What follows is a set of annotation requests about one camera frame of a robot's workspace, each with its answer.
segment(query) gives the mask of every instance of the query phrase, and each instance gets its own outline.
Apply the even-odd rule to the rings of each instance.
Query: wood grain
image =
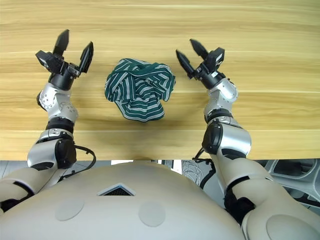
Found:
[[[226,49],[220,69],[239,90],[233,115],[251,134],[249,157],[320,157],[318,0],[0,0],[0,160],[26,159],[46,126],[35,97],[49,74],[35,53],[51,51],[64,29],[69,62],[94,43],[71,99],[79,111],[75,141],[98,159],[190,159],[198,151],[208,97],[175,56],[179,49],[200,63],[189,38]],[[176,86],[163,119],[126,120],[105,99],[106,77],[121,58],[171,67]]]

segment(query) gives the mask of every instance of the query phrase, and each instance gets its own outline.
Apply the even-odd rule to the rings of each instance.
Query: green striped shirt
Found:
[[[124,58],[107,77],[104,94],[126,119],[147,122],[165,115],[160,100],[169,100],[175,83],[165,64]]]

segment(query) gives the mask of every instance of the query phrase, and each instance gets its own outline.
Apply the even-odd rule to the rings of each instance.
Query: white stripe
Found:
[[[119,83],[128,75],[127,72],[124,72],[123,75],[120,77],[120,79],[116,82],[116,85],[113,87],[112,92],[116,90],[116,87],[118,87]]]
[[[159,74],[159,77],[162,77],[163,79],[169,79],[166,75],[163,75],[162,73]]]
[[[125,79],[125,84],[126,84],[126,98],[130,99],[130,94],[129,94],[129,80],[128,78]]]
[[[150,89],[153,89],[153,87],[152,86],[146,86],[139,92],[139,94],[142,96],[145,91],[148,91]]]
[[[127,119],[130,119],[130,120],[139,120],[139,121],[141,121],[141,122],[147,122],[147,121],[149,121],[149,120],[151,120],[151,119],[158,118],[158,117],[163,116],[163,115],[165,114],[165,112],[162,111],[161,113],[159,113],[159,114],[157,114],[157,115],[155,115],[155,116],[149,116],[149,117],[147,117],[146,119],[144,119],[144,118],[141,118],[141,117],[128,116],[128,115],[126,114],[126,111],[125,111],[125,110],[123,109],[123,107],[121,106],[121,104],[119,104],[118,106],[119,106],[122,114],[123,114]]]
[[[144,64],[144,65],[147,65],[147,64],[151,64],[149,62],[146,62],[146,61],[141,61],[141,60],[138,60],[138,59],[135,59],[135,58],[132,58],[134,61],[138,62],[138,63],[141,63],[141,64]]]

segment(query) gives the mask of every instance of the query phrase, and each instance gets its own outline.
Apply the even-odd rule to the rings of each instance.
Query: vent grille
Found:
[[[124,185],[118,183],[110,186],[97,194],[98,196],[135,196],[136,192]]]
[[[124,190],[122,187],[118,187],[114,190],[111,190],[105,193],[103,196],[132,196],[132,195],[128,193],[126,190]]]

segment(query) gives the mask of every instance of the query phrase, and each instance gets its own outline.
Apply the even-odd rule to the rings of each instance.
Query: floor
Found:
[[[110,166],[111,164],[117,164],[117,163],[122,163],[123,161],[117,161],[117,160],[113,160],[113,161],[97,161],[95,163],[95,165],[93,166],[93,168],[98,168],[98,167],[102,167],[102,166]],[[72,168],[67,170],[67,174],[71,173],[72,170],[80,171],[83,170],[84,168],[86,168],[86,166],[88,166],[90,164],[90,161],[78,161],[77,163],[75,163]],[[172,161],[166,161],[165,163],[167,166],[172,166]],[[3,176],[6,176],[7,174],[20,169],[20,168],[26,168],[28,167],[27,162],[26,161],[0,161],[0,179]],[[198,168],[198,170],[201,172],[201,176],[205,176],[208,174],[208,172],[210,171],[210,167],[208,165],[206,165],[204,162],[199,163],[199,164],[195,164],[195,167]],[[190,167],[190,170],[192,171],[196,171],[195,168]],[[194,182],[196,182],[197,180],[195,179],[194,175],[189,174],[187,177],[189,177],[191,180],[193,180]],[[218,183],[218,179],[217,179],[217,175],[215,174],[213,177],[211,177],[208,182],[205,184],[203,190],[205,191],[206,194],[208,194],[209,197],[211,197],[219,206],[221,206],[222,208],[224,208],[224,196],[223,193],[220,189],[219,183]],[[314,213],[318,214],[320,216],[320,208],[317,207],[310,207],[309,208],[311,211],[313,211]]]

